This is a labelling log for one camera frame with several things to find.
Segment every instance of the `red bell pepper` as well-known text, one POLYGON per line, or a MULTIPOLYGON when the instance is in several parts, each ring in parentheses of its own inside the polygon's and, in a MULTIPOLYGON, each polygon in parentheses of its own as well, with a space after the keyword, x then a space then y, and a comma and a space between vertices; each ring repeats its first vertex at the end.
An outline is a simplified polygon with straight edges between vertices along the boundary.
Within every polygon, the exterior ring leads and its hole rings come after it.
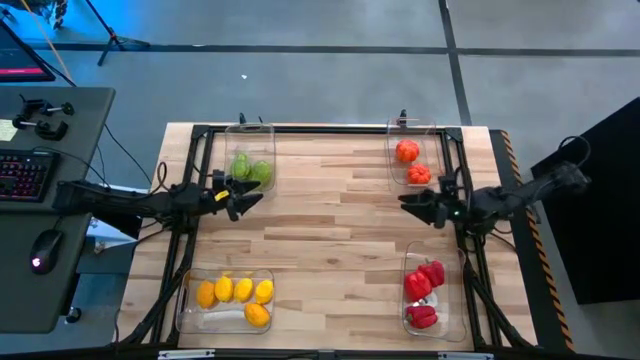
POLYGON ((409 306, 405 319, 411 327, 424 329, 435 324, 438 321, 438 315, 436 315, 436 309, 433 306, 409 306))
POLYGON ((435 260, 429 265, 420 265, 418 271, 429 279, 433 287, 444 284, 444 266, 440 261, 435 260))
POLYGON ((409 301, 418 301, 431 294, 431 283, 420 271, 414 271, 404 277, 404 291, 409 301))

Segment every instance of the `green fruit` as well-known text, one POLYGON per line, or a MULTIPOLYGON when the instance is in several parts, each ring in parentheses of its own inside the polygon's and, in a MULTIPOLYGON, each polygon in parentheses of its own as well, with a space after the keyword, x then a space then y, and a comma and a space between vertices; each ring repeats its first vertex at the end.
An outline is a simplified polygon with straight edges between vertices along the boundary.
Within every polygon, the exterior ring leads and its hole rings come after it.
POLYGON ((260 186, 258 188, 261 188, 269 184, 269 181, 271 181, 271 173, 272 170, 269 163, 267 163, 266 161, 258 161, 257 163, 253 164, 253 167, 251 168, 249 180, 260 181, 260 186))
POLYGON ((249 157, 247 154, 238 154, 236 155, 236 161, 249 161, 249 157))
POLYGON ((238 154, 233 163, 231 163, 231 176, 237 180, 245 180, 249 176, 251 166, 249 158, 245 154, 238 154))

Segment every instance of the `plastic bin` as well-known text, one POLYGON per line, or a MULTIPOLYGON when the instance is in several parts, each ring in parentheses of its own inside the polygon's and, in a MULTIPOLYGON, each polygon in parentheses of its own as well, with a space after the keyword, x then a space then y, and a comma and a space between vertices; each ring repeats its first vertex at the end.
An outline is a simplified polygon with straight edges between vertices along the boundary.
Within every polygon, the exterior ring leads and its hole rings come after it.
POLYGON ((221 302, 216 300, 214 305, 208 309, 203 309, 196 301, 198 286, 204 280, 215 283, 221 276, 226 275, 231 278, 233 284, 238 283, 243 278, 253 280, 253 291, 262 280, 274 281, 273 273, 270 270, 203 270, 191 269, 187 271, 182 279, 182 285, 178 293, 178 305, 176 316, 176 328, 184 334, 264 334, 271 327, 273 321, 273 302, 275 298, 263 305, 271 314, 271 321, 265 327, 254 327, 244 317, 244 306, 255 302, 252 293, 251 298, 243 303, 231 300, 221 302))
POLYGON ((433 253, 433 247, 429 246, 429 241, 410 243, 407 246, 403 262, 403 279, 404 276, 414 272, 419 265, 438 260, 444 266, 444 284, 433 289, 426 300, 413 303, 406 297, 403 281, 402 302, 400 303, 402 326, 411 335, 427 336, 451 342, 463 341, 467 331, 463 322, 463 287, 460 259, 457 253, 451 256, 440 255, 436 258, 429 256, 430 252, 433 253), (419 305, 433 306, 438 315, 438 321, 426 329, 413 328, 405 320, 407 307, 419 305))
POLYGON ((438 177, 443 174, 440 154, 442 144, 436 135, 436 124, 432 121, 393 118, 387 122, 387 165, 389 173, 389 188, 393 193, 417 193, 427 187, 438 184, 438 177), (411 163, 400 162, 396 158, 396 146, 402 140, 411 140, 418 145, 420 154, 411 163), (431 172, 431 180, 427 184, 410 184, 407 173, 414 164, 423 164, 431 172))
POLYGON ((237 124, 225 130, 225 172, 238 180, 264 181, 254 191, 266 193, 276 184, 276 136, 270 124, 237 124), (246 161, 246 167, 240 162, 246 161), (271 176, 265 179, 265 168, 271 176))

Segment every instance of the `monitor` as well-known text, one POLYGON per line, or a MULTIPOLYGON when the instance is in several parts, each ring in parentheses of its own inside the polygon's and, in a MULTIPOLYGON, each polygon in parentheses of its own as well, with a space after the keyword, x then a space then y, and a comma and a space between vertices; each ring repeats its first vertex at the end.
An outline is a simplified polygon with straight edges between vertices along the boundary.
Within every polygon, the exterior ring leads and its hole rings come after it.
POLYGON ((0 82, 53 81, 38 55, 0 20, 0 82))

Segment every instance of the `yellow lemon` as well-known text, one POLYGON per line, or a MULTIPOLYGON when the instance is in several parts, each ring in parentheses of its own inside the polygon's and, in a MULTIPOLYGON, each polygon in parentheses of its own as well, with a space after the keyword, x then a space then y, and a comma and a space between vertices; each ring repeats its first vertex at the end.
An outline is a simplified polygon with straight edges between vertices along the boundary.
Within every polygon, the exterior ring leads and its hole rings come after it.
POLYGON ((262 280, 258 286, 256 286, 256 302, 258 304, 266 304, 271 301, 273 297, 273 281, 262 280))
POLYGON ((218 300, 227 302, 231 300, 233 295, 233 282, 227 276, 222 276, 216 283, 216 298, 218 300))
POLYGON ((244 317, 255 327, 264 327, 271 320, 269 311, 260 304, 247 304, 244 307, 244 317))
POLYGON ((236 284, 233 290, 233 298, 238 302, 245 302, 251 297, 251 291, 253 290, 253 281, 249 278, 244 278, 236 284))
POLYGON ((211 307, 216 301, 215 285, 211 281, 205 280, 198 286, 196 292, 196 301, 201 308, 206 309, 211 307))

